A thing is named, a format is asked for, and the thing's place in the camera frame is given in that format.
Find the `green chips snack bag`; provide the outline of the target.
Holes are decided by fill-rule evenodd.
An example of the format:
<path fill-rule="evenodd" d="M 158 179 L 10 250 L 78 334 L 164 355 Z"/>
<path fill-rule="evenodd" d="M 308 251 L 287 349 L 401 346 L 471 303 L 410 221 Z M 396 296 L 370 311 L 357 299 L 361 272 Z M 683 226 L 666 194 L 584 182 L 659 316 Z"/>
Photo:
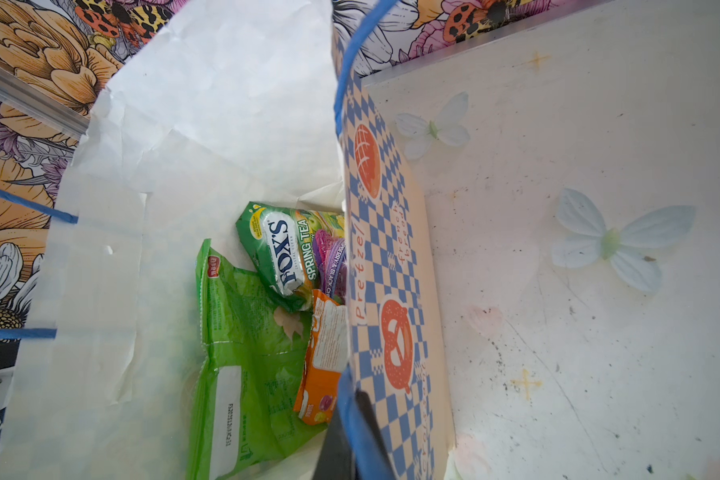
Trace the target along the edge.
<path fill-rule="evenodd" d="M 196 259 L 205 360 L 191 414 L 187 478 L 228 479 L 281 461 L 322 433 L 293 410 L 311 311 L 290 312 L 255 271 L 204 240 Z"/>

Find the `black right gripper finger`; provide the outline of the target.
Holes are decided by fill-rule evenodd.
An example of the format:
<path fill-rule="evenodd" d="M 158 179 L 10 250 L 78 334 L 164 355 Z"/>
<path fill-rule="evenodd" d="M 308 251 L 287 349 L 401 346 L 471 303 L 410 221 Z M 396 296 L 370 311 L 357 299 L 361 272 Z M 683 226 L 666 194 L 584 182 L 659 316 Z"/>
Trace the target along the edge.
<path fill-rule="evenodd" d="M 394 479 L 368 394 L 357 390 L 349 413 L 334 415 L 312 474 L 319 479 Z"/>

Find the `blue checkered paper bag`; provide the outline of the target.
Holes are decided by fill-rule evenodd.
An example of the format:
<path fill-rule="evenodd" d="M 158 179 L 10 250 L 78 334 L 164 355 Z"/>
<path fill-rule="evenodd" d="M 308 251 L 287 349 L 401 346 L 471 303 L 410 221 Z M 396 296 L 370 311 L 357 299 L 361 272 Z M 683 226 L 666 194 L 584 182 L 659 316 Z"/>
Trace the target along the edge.
<path fill-rule="evenodd" d="M 395 478 L 454 444 L 424 198 L 328 1 L 192 1 L 96 100 L 66 170 L 19 344 L 0 479 L 189 479 L 204 240 L 257 272 L 249 202 L 344 216 L 349 371 Z M 325 430 L 228 479 L 309 479 Z"/>

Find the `green Fox's candy bag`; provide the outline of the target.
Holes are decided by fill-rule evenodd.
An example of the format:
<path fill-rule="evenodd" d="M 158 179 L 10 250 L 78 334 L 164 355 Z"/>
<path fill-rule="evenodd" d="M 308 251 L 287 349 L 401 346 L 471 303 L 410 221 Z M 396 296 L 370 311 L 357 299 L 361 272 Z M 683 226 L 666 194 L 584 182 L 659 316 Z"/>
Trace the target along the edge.
<path fill-rule="evenodd" d="M 344 235 L 340 213 L 285 208 L 251 201 L 235 223 L 244 250 L 264 285 L 290 312 L 311 308 L 320 280 L 315 235 Z"/>

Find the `orange white snack bag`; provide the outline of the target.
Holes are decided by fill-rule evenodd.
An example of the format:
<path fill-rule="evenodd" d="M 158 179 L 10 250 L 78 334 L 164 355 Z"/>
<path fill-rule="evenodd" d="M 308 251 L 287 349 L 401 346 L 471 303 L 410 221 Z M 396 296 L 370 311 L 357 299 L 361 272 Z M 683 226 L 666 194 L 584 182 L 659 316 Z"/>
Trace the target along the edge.
<path fill-rule="evenodd" d="M 320 290 L 313 291 L 313 313 L 302 381 L 293 411 L 307 425 L 329 423 L 338 383 L 348 365 L 347 308 Z"/>

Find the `purple Fox's candy bag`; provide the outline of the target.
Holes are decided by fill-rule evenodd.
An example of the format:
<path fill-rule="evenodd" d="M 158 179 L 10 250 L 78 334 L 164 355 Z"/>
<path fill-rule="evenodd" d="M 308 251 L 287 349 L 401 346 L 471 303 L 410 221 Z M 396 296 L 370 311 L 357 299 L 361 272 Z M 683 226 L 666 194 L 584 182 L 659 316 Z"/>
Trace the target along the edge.
<path fill-rule="evenodd" d="M 326 230 L 318 230 L 312 241 L 319 273 L 319 289 L 339 304 L 345 303 L 347 287 L 346 242 Z"/>

